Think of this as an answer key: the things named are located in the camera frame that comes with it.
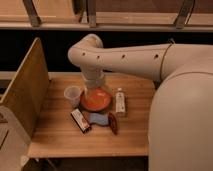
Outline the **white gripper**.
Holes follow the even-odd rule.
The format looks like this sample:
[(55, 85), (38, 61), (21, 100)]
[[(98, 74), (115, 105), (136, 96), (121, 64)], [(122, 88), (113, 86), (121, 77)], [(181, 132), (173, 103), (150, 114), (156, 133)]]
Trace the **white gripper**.
[(105, 84), (105, 74), (97, 68), (81, 68), (84, 83), (88, 89), (95, 89)]

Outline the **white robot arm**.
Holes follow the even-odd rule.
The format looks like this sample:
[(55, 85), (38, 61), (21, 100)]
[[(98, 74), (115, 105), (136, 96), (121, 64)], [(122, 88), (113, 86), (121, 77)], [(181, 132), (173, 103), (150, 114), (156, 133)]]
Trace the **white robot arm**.
[(68, 58), (91, 88), (104, 83), (105, 70), (160, 84), (149, 115), (149, 171), (213, 171), (213, 45), (105, 49), (89, 34)]

